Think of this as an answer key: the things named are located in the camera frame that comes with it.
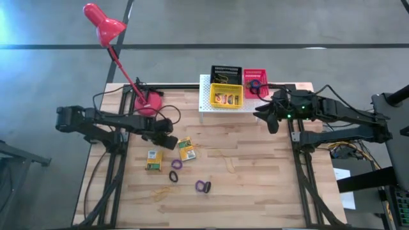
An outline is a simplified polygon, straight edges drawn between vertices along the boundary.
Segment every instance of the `red basket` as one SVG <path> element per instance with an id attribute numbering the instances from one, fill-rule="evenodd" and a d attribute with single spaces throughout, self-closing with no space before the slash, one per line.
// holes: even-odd
<path id="1" fill-rule="evenodd" d="M 243 70 L 244 79 L 244 97 L 249 99 L 258 98 L 258 96 L 250 92 L 250 81 L 259 80 L 262 84 L 267 84 L 267 72 L 264 69 L 244 69 Z M 268 86 L 263 86 L 260 88 L 260 97 L 264 98 L 268 96 Z"/>

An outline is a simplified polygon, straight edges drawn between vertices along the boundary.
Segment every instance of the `plastic basket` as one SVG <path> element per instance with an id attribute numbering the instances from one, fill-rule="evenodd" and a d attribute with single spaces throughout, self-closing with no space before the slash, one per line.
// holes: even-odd
<path id="1" fill-rule="evenodd" d="M 237 105 L 228 103 L 216 103 L 216 93 L 238 95 Z M 211 84 L 210 85 L 210 105 L 216 108 L 238 109 L 243 105 L 243 86 L 230 84 Z"/>
<path id="2" fill-rule="evenodd" d="M 257 94 L 250 91 L 250 81 L 259 80 L 262 84 L 267 84 L 267 72 L 264 69 L 244 69 L 243 71 L 244 78 L 244 97 L 249 99 L 258 98 Z M 263 86 L 260 88 L 260 97 L 264 98 L 268 96 L 268 86 Z"/>
<path id="3" fill-rule="evenodd" d="M 223 84 L 238 84 L 243 83 L 242 80 L 242 67 L 234 66 L 212 66 L 212 72 L 210 74 L 210 84 L 220 84 L 217 79 L 226 79 L 227 83 Z"/>

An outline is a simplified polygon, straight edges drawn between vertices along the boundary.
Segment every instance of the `lamp arm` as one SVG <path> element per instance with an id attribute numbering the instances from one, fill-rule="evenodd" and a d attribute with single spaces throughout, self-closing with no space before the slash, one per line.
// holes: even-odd
<path id="1" fill-rule="evenodd" d="M 138 95 L 138 97 L 139 97 L 140 101 L 142 102 L 142 104 L 148 103 L 146 101 L 145 97 L 143 96 L 143 94 L 136 88 L 134 82 L 131 80 L 131 78 L 128 76 L 126 71 L 123 69 L 121 62 L 118 59 L 118 57 L 116 56 L 116 53 L 115 53 L 115 51 L 114 51 L 114 49 L 112 48 L 111 45 L 108 45 L 108 51 L 109 51 L 109 54 L 111 55 L 112 59 L 115 61 L 116 65 L 118 66 L 118 68 L 122 71 L 123 75 L 129 81 L 129 83 L 132 86 L 132 88 L 134 89 L 135 93 Z"/>

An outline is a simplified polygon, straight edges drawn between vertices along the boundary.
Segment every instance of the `white pegboard shelf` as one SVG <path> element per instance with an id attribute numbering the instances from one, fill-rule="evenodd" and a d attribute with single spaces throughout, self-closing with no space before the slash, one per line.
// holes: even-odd
<path id="1" fill-rule="evenodd" d="M 214 108 L 210 105 L 210 75 L 200 75 L 200 87 L 199 87 L 199 112 L 225 112 L 225 113 L 237 113 L 237 112 L 256 112 L 255 108 L 260 105 L 264 105 L 265 102 L 257 99 L 246 99 L 243 97 L 243 106 L 239 109 L 223 109 Z"/>

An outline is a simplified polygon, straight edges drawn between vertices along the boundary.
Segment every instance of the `black hair tie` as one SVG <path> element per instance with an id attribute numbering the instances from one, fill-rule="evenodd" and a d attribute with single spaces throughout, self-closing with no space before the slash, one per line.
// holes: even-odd
<path id="1" fill-rule="evenodd" d="M 175 171 L 171 171 L 169 173 L 169 180 L 171 180 L 172 182 L 175 182 L 175 183 L 178 182 L 179 177 L 178 177 L 178 175 L 177 175 L 177 173 Z"/>
<path id="2" fill-rule="evenodd" d="M 207 182 L 204 184 L 203 192 L 204 192 L 204 193 L 209 193 L 211 186 L 212 186 L 212 183 L 211 183 L 210 181 L 207 181 Z"/>

